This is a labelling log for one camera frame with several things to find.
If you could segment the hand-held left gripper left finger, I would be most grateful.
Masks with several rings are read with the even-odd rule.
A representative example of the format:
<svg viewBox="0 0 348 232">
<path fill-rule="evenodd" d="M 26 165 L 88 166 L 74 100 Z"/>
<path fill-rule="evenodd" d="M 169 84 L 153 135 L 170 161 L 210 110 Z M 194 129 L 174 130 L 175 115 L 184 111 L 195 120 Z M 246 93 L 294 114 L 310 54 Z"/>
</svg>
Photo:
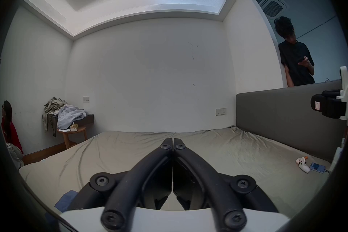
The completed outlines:
<svg viewBox="0 0 348 232">
<path fill-rule="evenodd" d="M 172 192 L 173 139 L 167 138 L 129 171 L 94 174 L 67 211 L 105 207 L 107 231 L 129 231 L 136 207 L 160 210 Z"/>
</svg>

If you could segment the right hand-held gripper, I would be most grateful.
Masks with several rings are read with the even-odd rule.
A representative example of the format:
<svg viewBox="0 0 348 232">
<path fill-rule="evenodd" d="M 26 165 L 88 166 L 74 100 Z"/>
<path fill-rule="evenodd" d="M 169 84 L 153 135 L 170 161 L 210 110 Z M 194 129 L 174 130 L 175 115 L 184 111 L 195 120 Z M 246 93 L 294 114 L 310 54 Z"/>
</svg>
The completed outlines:
<svg viewBox="0 0 348 232">
<path fill-rule="evenodd" d="M 342 90 L 324 90 L 321 94 L 313 95 L 311 108 L 323 116 L 338 120 L 348 119 L 348 70 L 340 67 Z"/>
</svg>

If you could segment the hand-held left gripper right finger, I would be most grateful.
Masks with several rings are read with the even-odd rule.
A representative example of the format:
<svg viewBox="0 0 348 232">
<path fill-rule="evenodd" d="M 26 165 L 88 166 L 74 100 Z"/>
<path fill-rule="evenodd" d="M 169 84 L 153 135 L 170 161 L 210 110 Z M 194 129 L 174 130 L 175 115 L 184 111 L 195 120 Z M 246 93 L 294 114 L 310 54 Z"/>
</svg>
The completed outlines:
<svg viewBox="0 0 348 232">
<path fill-rule="evenodd" d="M 178 138 L 173 139 L 173 193 L 184 210 L 211 208 L 218 231 L 242 230 L 245 208 L 279 212 L 254 178 L 218 173 Z"/>
</svg>

